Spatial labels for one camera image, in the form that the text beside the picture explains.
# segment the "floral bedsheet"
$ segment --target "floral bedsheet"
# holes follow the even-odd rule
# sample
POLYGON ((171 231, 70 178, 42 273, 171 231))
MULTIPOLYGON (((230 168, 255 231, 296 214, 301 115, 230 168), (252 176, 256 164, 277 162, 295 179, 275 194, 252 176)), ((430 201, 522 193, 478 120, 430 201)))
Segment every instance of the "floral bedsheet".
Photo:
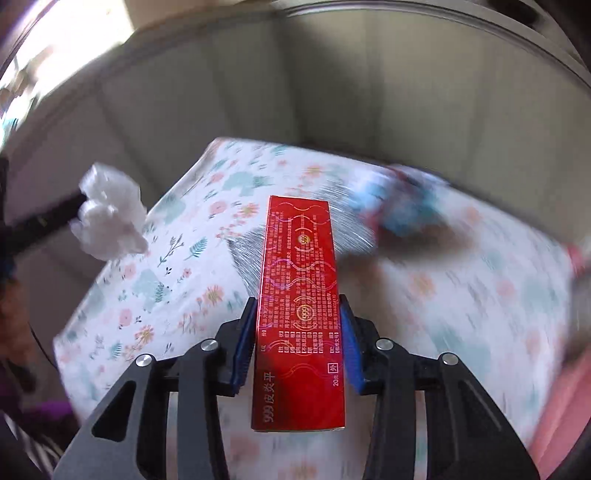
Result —
MULTIPOLYGON (((247 294, 225 239, 263 224, 269 195, 305 197, 367 168, 375 167, 285 145, 211 143, 150 211, 148 252, 109 262, 55 338, 77 415, 85 419, 137 355, 182 355, 240 315, 247 294)), ((561 360, 569 256, 539 231, 457 190, 441 186, 438 198, 445 227, 422 241, 380 242, 370 260, 349 259, 339 267, 339 290, 356 315, 410 352, 458 353, 527 444, 561 360)), ((219 399, 233 479, 361 478, 373 399, 347 390, 344 430, 273 434, 251 430, 251 395, 249 378, 236 398, 219 399)), ((418 412, 421 478, 426 438, 418 412)))

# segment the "white plastic bag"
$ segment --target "white plastic bag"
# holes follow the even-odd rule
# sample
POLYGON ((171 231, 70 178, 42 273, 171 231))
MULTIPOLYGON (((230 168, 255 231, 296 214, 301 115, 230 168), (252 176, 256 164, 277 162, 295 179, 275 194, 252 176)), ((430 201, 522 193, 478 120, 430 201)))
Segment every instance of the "white plastic bag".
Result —
POLYGON ((80 190, 88 200, 70 228, 84 252, 106 261, 148 249, 141 234, 146 208, 136 182, 115 168, 95 163, 80 181, 80 190))

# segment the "red medicine box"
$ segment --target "red medicine box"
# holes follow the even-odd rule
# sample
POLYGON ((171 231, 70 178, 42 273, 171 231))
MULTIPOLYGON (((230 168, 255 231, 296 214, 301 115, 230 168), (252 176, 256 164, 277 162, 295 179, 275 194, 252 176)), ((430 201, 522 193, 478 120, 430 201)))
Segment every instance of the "red medicine box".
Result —
POLYGON ((256 324, 252 428, 294 432, 344 426, 329 204, 272 196, 256 324))

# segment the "cable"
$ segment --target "cable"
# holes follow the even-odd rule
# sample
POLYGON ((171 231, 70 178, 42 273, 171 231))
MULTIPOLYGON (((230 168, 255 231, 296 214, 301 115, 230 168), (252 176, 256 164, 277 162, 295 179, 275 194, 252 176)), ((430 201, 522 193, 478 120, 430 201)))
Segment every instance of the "cable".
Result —
POLYGON ((51 358, 49 358, 49 355, 47 355, 47 352, 45 351, 45 349, 41 346, 41 342, 39 341, 39 338, 37 338, 37 335, 35 335, 35 330, 33 330, 33 327, 31 326, 31 324, 29 323, 29 328, 31 329, 31 333, 33 334, 33 338, 35 339, 35 341, 37 342, 37 346, 39 347, 39 349, 41 350, 41 352, 43 352, 43 355, 45 355, 45 358, 47 358, 47 361, 49 362, 49 364, 55 368, 56 370, 58 370, 58 368, 56 367, 55 363, 53 363, 51 361, 51 358))

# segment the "silver bolt head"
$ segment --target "silver bolt head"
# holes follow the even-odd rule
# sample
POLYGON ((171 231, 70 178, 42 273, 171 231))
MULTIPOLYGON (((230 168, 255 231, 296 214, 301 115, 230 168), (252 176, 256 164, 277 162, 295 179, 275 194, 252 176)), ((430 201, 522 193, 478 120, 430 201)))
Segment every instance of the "silver bolt head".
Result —
POLYGON ((380 338, 375 342, 375 346, 378 350, 391 350, 394 348, 394 342, 389 338, 380 338))
POLYGON ((201 350, 205 352, 211 352, 212 350, 215 350, 218 346, 219 344, 217 340, 213 338, 208 338, 201 342, 201 350))
POLYGON ((453 353, 444 353, 442 360, 446 365, 457 365, 457 363, 460 361, 460 359, 453 353))
POLYGON ((148 355, 147 353, 140 355, 138 358, 135 359, 135 364, 138 367, 147 367, 151 363, 152 363, 152 356, 148 355))

